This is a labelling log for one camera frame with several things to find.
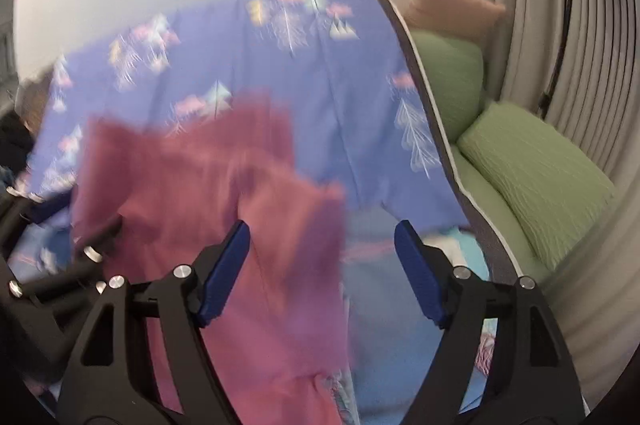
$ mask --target beige curtain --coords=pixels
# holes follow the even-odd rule
[[[640,116],[612,178],[620,199],[544,290],[594,407],[640,342]]]

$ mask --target green seat cushion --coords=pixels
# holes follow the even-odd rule
[[[456,146],[452,145],[451,151],[462,186],[471,194],[471,197],[482,209],[482,212],[504,237],[524,274],[534,278],[537,282],[545,280],[551,272],[533,253],[527,236],[524,235],[520,223],[511,212],[507,202],[474,166],[460,154]]]
[[[480,112],[484,74],[482,51],[471,42],[426,30],[411,30],[411,36],[447,139],[455,142]]]
[[[513,104],[491,104],[458,148],[507,201],[552,271],[614,195],[613,184],[578,147]]]

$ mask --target pillow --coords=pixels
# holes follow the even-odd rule
[[[436,100],[444,132],[450,142],[480,112],[484,62],[479,47],[467,41],[440,37],[426,30],[411,30]]]
[[[484,47],[505,11],[503,4],[487,0],[411,0],[404,20],[414,28],[458,37]]]
[[[552,271],[614,194],[610,180],[578,147],[513,104],[492,104],[458,148],[507,201]]]

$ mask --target green pillow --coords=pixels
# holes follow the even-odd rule
[[[482,51],[471,42],[426,30],[411,30],[411,36],[447,139],[455,142],[480,112],[484,74]]]
[[[552,271],[614,195],[613,184],[578,147],[513,104],[491,104],[458,148],[507,201]]]

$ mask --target blue bedsheet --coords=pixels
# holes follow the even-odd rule
[[[467,225],[378,0],[220,1],[60,57],[30,190],[74,181],[92,116],[182,131],[255,94],[290,111],[300,174],[339,181],[350,209],[382,204],[418,231]]]

